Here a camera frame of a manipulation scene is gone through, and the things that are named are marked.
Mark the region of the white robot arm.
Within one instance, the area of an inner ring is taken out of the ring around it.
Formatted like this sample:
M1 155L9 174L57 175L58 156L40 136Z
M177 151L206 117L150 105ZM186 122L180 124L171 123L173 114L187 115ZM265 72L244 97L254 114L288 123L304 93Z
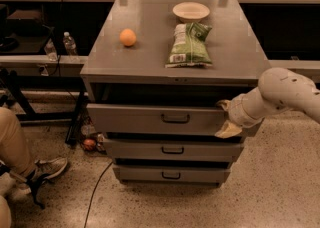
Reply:
M228 118L215 133L218 138L229 138L251 128L266 116L298 110L320 123L320 90L315 83L300 74L285 68L270 68L264 71L258 86L232 100L217 102Z

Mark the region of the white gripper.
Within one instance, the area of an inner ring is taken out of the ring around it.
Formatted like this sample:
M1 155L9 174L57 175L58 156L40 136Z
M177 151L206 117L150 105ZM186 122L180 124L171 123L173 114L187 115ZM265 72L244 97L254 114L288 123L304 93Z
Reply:
M229 120L215 133L218 138L230 138L242 132L242 128L250 128L259 124L262 119L263 101L260 93L240 94L230 100L219 100L217 107L228 111Z

